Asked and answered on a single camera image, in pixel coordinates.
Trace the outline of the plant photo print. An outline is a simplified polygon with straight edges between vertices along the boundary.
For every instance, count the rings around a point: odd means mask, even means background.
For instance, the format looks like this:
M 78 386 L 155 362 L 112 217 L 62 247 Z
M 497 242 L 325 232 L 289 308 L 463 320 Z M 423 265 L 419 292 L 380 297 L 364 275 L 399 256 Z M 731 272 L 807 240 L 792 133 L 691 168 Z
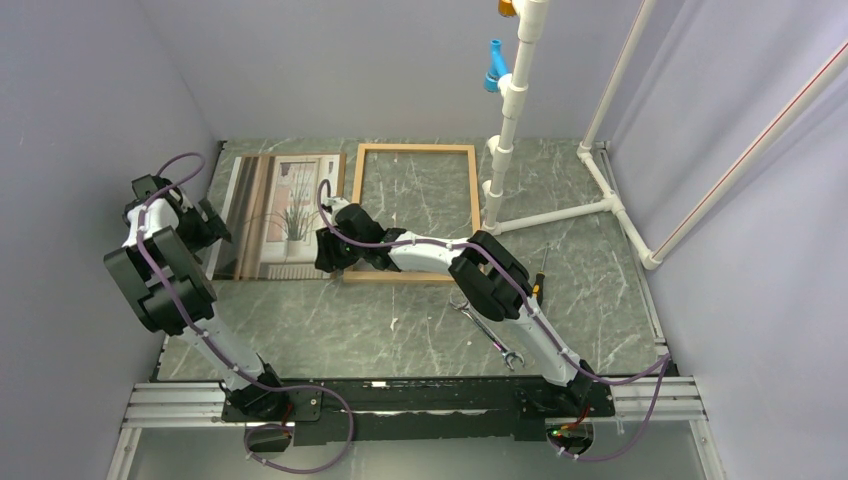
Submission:
M 344 187 L 343 153 L 252 154 L 235 159 L 221 219 L 230 233 L 211 248 L 211 280 L 328 280 L 314 267 L 319 184 Z

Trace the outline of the wooden picture frame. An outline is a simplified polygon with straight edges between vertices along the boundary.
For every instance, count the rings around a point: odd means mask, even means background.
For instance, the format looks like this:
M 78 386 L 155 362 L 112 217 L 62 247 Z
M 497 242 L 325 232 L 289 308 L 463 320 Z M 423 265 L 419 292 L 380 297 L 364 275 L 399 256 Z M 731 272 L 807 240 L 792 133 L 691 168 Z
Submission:
M 350 199 L 385 227 L 467 238 L 481 227 L 471 144 L 361 143 Z

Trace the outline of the black yellow screwdriver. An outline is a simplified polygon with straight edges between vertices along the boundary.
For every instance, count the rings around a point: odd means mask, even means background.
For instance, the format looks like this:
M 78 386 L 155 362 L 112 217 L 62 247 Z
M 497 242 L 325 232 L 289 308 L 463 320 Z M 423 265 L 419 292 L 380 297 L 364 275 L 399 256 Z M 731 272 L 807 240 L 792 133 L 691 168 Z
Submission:
M 550 251 L 550 245 L 546 244 L 544 251 L 543 251 L 542 261 L 541 261 L 539 269 L 538 269 L 538 271 L 535 275 L 534 284 L 533 284 L 532 294 L 533 294 L 533 297 L 537 300 L 537 302 L 539 304 L 543 303 L 544 283 L 545 283 L 545 278 L 546 278 L 545 267 L 546 267 L 549 251 Z

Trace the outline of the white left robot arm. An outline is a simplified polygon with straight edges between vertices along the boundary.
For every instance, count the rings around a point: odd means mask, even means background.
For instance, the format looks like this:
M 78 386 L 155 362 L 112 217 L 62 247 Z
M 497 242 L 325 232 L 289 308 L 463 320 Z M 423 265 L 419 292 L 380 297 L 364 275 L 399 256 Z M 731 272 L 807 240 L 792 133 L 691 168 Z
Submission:
M 220 375 L 226 401 L 254 419 L 278 421 L 290 399 L 274 369 L 239 339 L 216 309 L 198 251 L 231 234 L 206 199 L 192 203 L 158 175 L 133 181 L 124 209 L 129 234 L 104 265 L 142 325 L 185 342 Z

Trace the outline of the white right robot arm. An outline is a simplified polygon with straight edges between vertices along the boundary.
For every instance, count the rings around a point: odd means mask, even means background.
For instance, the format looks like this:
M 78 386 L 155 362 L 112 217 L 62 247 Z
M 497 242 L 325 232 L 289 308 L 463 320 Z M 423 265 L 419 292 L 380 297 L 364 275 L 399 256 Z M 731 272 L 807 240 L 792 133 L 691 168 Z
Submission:
M 594 371 L 570 350 L 545 317 L 527 269 L 493 235 L 440 239 L 403 228 L 384 228 L 358 203 L 342 197 L 320 201 L 324 223 L 316 232 L 317 269 L 332 273 L 360 261 L 378 271 L 448 275 L 475 314 L 512 327 L 551 386 L 551 401 L 564 415 L 587 409 Z

